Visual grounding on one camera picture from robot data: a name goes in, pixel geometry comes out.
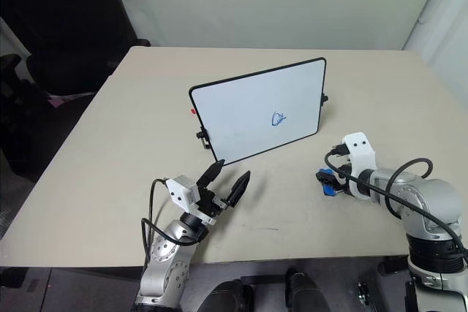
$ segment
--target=black office chair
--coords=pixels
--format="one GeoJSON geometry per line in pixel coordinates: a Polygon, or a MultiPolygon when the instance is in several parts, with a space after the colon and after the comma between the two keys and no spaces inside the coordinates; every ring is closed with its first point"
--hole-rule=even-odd
{"type": "Polygon", "coordinates": [[[0,15],[31,53],[34,81],[55,95],[95,92],[137,39],[121,0],[1,0],[0,15]]]}
{"type": "Polygon", "coordinates": [[[0,58],[0,147],[15,174],[37,182],[94,96],[55,108],[47,94],[18,78],[20,61],[16,54],[0,58]]]}

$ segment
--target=beige tabletop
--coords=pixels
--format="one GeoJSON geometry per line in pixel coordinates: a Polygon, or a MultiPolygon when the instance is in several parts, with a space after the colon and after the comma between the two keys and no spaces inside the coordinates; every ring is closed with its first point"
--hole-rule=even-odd
{"type": "MultiPolygon", "coordinates": [[[[384,208],[325,197],[315,172],[332,145],[367,134],[377,165],[425,156],[451,182],[468,216],[468,114],[414,53],[134,47],[50,163],[0,242],[1,266],[101,267],[143,263],[140,219],[153,178],[196,179],[214,161],[195,138],[189,88],[324,56],[319,132],[223,169],[226,194],[252,171],[247,192],[219,218],[194,262],[407,253],[403,226],[384,208]]],[[[423,168],[414,168],[421,172],[423,168]]],[[[181,215],[156,188],[161,227],[181,215]]],[[[464,234],[468,221],[464,221],[464,234]]]]}

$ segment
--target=blue marker scribble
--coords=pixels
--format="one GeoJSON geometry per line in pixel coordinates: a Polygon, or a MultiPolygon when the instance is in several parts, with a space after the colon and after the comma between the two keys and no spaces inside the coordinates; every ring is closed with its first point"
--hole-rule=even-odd
{"type": "Polygon", "coordinates": [[[286,116],[283,113],[273,113],[273,116],[271,117],[271,125],[278,126],[285,119],[286,116]]]}

